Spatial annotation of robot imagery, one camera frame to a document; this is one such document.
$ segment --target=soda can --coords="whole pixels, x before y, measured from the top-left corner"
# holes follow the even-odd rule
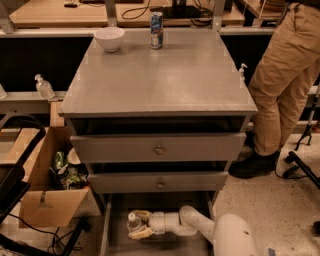
[[[163,16],[162,12],[152,12],[150,18],[150,47],[159,49],[163,43]]]

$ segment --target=gray floor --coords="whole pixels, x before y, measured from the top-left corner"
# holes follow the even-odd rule
[[[282,150],[277,167],[279,175],[293,165],[286,163],[284,158],[295,148],[300,137],[301,134],[292,135]],[[311,146],[305,145],[306,140],[296,153],[320,176],[320,134],[313,135]],[[0,158],[3,159],[10,148],[10,140],[2,139],[0,142]],[[244,147],[240,158],[248,153],[249,149]],[[19,205],[12,213],[17,214],[18,208]],[[313,222],[320,220],[320,190],[308,178],[284,180],[275,173],[249,180],[230,176],[214,205],[216,218],[225,213],[234,213],[246,219],[260,241],[266,247],[275,249],[277,256],[320,255],[320,236],[312,228]],[[72,230],[76,222],[75,219],[70,227],[60,229],[59,235]],[[99,255],[103,218],[91,217],[89,223],[91,230],[83,232],[77,242],[82,250],[71,255]],[[0,232],[43,250],[47,250],[52,239],[49,234],[19,229],[18,220],[10,216],[0,225]],[[11,254],[0,250],[0,255]]]

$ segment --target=cardboard box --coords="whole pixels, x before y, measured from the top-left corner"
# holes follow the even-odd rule
[[[67,127],[49,127],[24,165],[24,181],[31,188],[21,200],[20,217],[34,227],[65,227],[72,217],[100,216],[101,210],[90,187],[77,190],[52,190],[49,167],[55,152],[72,148]],[[6,162],[16,162],[37,130],[22,129]]]

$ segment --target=khaki pants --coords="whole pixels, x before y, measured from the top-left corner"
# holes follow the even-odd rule
[[[255,150],[266,156],[281,148],[305,107],[320,72],[320,10],[290,5],[250,81],[258,112],[253,116]]]

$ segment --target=cabinet top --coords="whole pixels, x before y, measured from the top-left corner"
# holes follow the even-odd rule
[[[62,104],[66,118],[248,114],[256,106],[218,33],[164,28],[161,49],[150,29],[127,29],[120,50],[92,40]]]

